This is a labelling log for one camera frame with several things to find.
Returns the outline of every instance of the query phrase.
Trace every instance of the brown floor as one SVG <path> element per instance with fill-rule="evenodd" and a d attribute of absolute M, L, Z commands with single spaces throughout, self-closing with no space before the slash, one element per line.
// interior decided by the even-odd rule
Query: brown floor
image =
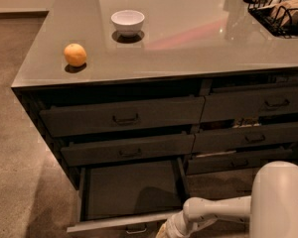
<path fill-rule="evenodd" d="M 76 192 L 10 89 L 42 23 L 0 19 L 0 238 L 66 238 L 75 223 Z M 192 196 L 243 196 L 250 194 L 254 173 L 190 176 L 188 183 Z M 196 237 L 248 237 L 247 230 L 219 221 Z"/>

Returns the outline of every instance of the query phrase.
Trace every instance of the wire basket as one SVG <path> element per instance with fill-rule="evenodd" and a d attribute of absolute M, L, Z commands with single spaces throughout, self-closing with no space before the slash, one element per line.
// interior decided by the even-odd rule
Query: wire basket
<path fill-rule="evenodd" d="M 285 2 L 288 1 L 251 0 L 248 12 L 273 36 L 298 38 L 298 7 L 287 8 Z"/>

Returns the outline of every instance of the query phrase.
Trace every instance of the orange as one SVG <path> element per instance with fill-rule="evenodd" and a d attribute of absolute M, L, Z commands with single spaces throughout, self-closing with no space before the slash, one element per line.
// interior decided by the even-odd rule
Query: orange
<path fill-rule="evenodd" d="M 80 44 L 69 44 L 64 49 L 64 56 L 69 65 L 80 67 L 86 62 L 87 54 Z"/>

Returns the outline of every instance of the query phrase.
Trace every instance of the countertop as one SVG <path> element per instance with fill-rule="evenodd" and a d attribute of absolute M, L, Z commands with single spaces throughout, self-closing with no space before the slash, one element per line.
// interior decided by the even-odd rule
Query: countertop
<path fill-rule="evenodd" d="M 273 37 L 242 0 L 56 0 L 12 87 L 217 76 L 298 67 L 298 38 Z M 117 40 L 110 16 L 141 11 L 141 38 Z M 63 50 L 83 45 L 86 68 L 66 71 Z"/>

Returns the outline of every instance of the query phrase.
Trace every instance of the drawer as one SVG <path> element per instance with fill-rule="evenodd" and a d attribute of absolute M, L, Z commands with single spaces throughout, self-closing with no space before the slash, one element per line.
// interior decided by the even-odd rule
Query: drawer
<path fill-rule="evenodd" d="M 53 137 L 197 124 L 203 97 L 52 107 L 40 116 Z"/>
<path fill-rule="evenodd" d="M 189 198 L 180 159 L 82 170 L 74 237 L 150 234 Z"/>
<path fill-rule="evenodd" d="M 298 87 L 216 93 L 206 96 L 202 122 L 298 113 Z"/>
<path fill-rule="evenodd" d="M 212 172 L 232 171 L 239 169 L 260 168 L 270 161 L 298 161 L 292 150 L 283 148 L 261 151 L 240 152 L 193 158 L 188 161 L 187 175 Z"/>
<path fill-rule="evenodd" d="M 71 144 L 61 148 L 70 167 L 190 154 L 194 135 L 177 134 Z"/>
<path fill-rule="evenodd" d="M 193 153 L 298 142 L 298 122 L 201 131 Z"/>

